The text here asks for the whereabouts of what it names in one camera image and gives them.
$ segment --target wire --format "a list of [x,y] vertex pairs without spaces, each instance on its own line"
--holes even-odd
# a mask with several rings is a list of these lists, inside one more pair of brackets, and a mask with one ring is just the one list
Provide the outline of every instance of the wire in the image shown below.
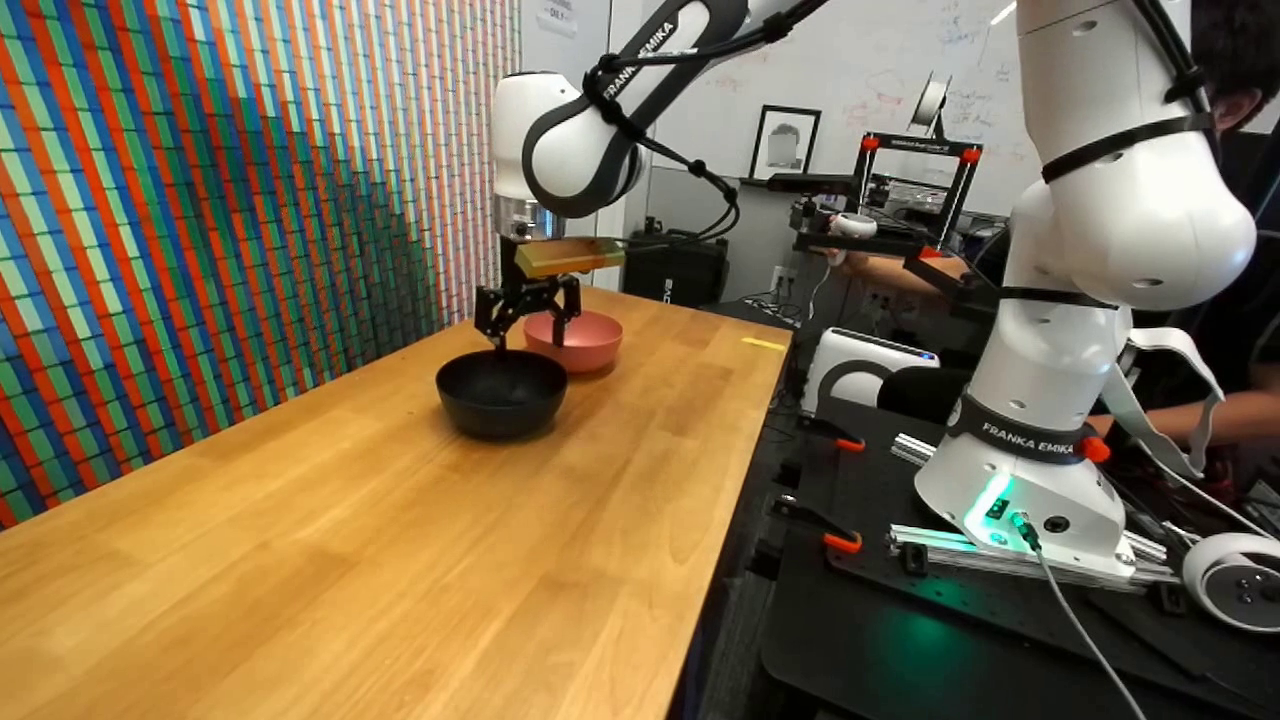
[[613,55],[613,63],[643,68],[643,63],[711,63],[711,61],[730,61],[730,55],[742,55],[742,52],[753,52],[753,50],[764,50],[764,46],[778,46],[778,42],[792,38],[792,28],[803,18],[814,18],[816,10],[824,10],[824,0],[802,0],[790,13],[771,13],[764,25],[758,25],[746,38],[731,38],[731,42],[719,42],[719,46],[710,46],[710,50],[696,50],[696,52],[677,52],[677,55],[628,55],[628,61]]
[[1066,616],[1072,622],[1072,627],[1079,634],[1079,639],[1089,645],[1089,652],[1098,658],[1098,665],[1105,665],[1107,680],[1115,683],[1115,694],[1123,695],[1123,706],[1131,710],[1138,720],[1147,720],[1147,711],[1138,706],[1138,695],[1127,694],[1127,683],[1120,680],[1120,672],[1113,670],[1113,661],[1105,658],[1105,648],[1098,648],[1098,639],[1089,637],[1089,627],[1079,623],[1079,616],[1072,611],[1072,601],[1066,597],[1066,588],[1057,586],[1057,571],[1050,566],[1050,556],[1041,552],[1041,538],[1032,530],[1032,520],[1026,525],[1026,541],[1032,550],[1032,556],[1045,570],[1045,581],[1057,597],[1057,604],[1066,609]]
[[719,242],[742,225],[746,209],[735,203],[735,187],[730,187],[723,175],[710,172],[710,164],[690,162],[690,158],[682,158],[677,150],[669,150],[669,144],[662,144],[651,138],[637,138],[637,144],[658,151],[658,158],[663,158],[663,162],[672,162],[672,164],[682,164],[683,172],[692,172],[696,179],[711,184],[723,197],[723,214],[710,227],[701,227],[692,237]]
[[807,306],[803,306],[803,321],[814,326],[816,317],[816,295],[829,287],[832,271],[844,263],[844,252],[836,252],[824,267],[824,275],[814,285]]
[[1164,468],[1169,482],[1175,482],[1181,490],[1189,490],[1194,497],[1200,497],[1205,504],[1214,504],[1218,512],[1234,515],[1236,525],[1254,530],[1265,541],[1277,541],[1267,530],[1262,530],[1256,520],[1239,515],[1234,504],[1207,497],[1200,485],[1183,482],[1181,472]]

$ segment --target black table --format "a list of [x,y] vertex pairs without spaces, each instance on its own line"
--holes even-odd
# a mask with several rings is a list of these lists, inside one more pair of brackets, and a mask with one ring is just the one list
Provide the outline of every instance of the black table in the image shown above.
[[[819,534],[790,525],[759,670],[770,683],[849,715],[1127,715],[1045,581],[933,570],[907,577],[885,544],[916,509],[885,411],[844,416],[868,456],[803,431],[796,497],[865,534],[836,571]],[[1200,609],[1068,588],[1075,616],[1146,711],[1280,715],[1280,639],[1220,627]]]

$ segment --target cable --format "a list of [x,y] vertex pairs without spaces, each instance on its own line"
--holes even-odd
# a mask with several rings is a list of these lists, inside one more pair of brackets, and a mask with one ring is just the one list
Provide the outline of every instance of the cable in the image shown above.
[[844,263],[844,252],[836,252],[824,267],[824,275],[814,285],[807,306],[803,306],[803,321],[814,326],[816,317],[816,295],[829,287],[832,271]]
[[1085,627],[1079,616],[1072,611],[1066,588],[1057,586],[1057,571],[1051,571],[1050,556],[1041,552],[1041,538],[1036,538],[1032,520],[1026,520],[1026,541],[1029,541],[1032,556],[1041,559],[1045,581],[1050,581],[1057,604],[1066,609],[1066,616],[1072,622],[1072,627],[1079,634],[1079,639],[1089,645],[1089,652],[1098,658],[1098,665],[1105,665],[1105,672],[1107,672],[1107,680],[1115,683],[1115,694],[1123,695],[1127,711],[1131,711],[1138,720],[1147,720],[1147,711],[1138,706],[1138,695],[1127,694],[1127,683],[1120,680],[1120,672],[1113,670],[1113,661],[1105,658],[1105,648],[1098,648],[1098,639],[1089,637],[1089,627]]
[[1147,22],[1147,31],[1157,38],[1173,73],[1164,100],[1189,100],[1195,118],[1207,118],[1205,68],[1195,68],[1194,50],[1175,31],[1173,18],[1159,10],[1159,0],[1138,0],[1138,13]]
[[1157,456],[1152,456],[1152,464],[1157,464],[1169,482],[1175,482],[1181,490],[1189,490],[1194,497],[1200,497],[1205,504],[1214,504],[1218,512],[1234,515],[1236,525],[1254,530],[1254,534],[1265,538],[1265,541],[1277,541],[1267,530],[1262,530],[1256,520],[1239,515],[1234,504],[1207,497],[1200,485],[1183,482],[1181,472],[1173,472],[1173,468],[1159,464]]
[[690,162],[690,158],[682,158],[677,150],[669,150],[669,144],[662,144],[662,141],[651,141],[651,138],[637,138],[637,144],[650,150],[650,151],[658,151],[658,158],[663,158],[663,162],[672,162],[672,164],[682,164],[690,175],[711,184],[711,187],[723,197],[723,214],[719,214],[710,227],[701,227],[701,232],[692,232],[692,237],[701,237],[701,242],[719,242],[719,237],[730,237],[730,232],[742,225],[746,214],[742,214],[742,203],[735,203],[735,187],[731,187],[723,175],[710,172],[706,162]]
[[753,50],[764,50],[764,46],[778,46],[786,38],[792,38],[792,28],[814,18],[816,10],[824,10],[829,0],[802,0],[796,10],[790,13],[771,13],[759,28],[746,31],[746,38],[731,38],[723,46],[710,46],[710,50],[696,50],[696,52],[682,52],[682,55],[606,55],[602,63],[607,68],[626,68],[626,63],[711,63],[711,61],[730,61],[730,55],[742,55],[742,52],[753,52]]

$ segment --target colorful wall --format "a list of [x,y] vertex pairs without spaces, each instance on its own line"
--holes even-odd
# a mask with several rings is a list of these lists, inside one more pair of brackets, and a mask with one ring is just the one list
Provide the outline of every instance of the colorful wall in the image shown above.
[[494,281],[507,0],[0,6],[0,530]]

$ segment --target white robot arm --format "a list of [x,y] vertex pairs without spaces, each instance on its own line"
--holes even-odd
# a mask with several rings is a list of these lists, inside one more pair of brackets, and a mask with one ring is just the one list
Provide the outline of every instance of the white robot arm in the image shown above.
[[640,31],[602,55],[571,90],[563,77],[507,77],[497,90],[497,197],[556,217],[592,217],[640,179],[640,150],[710,175],[650,138],[672,100],[715,61],[786,42],[824,0],[663,0]]
[[[640,175],[637,150],[677,158],[643,130],[711,61],[790,38],[819,6],[663,0],[584,91],[507,82],[514,98],[542,83],[525,111],[500,111],[518,130],[500,158],[525,175],[507,192],[561,217],[622,199]],[[1131,341],[1131,310],[1214,301],[1243,271],[1256,227],[1205,131],[1189,0],[1020,0],[1017,28],[1026,125],[1050,164],[1012,214],[994,341],[948,438],[921,456],[916,491],[986,556],[1041,552],[1123,588],[1146,581],[1123,504],[1075,441]]]

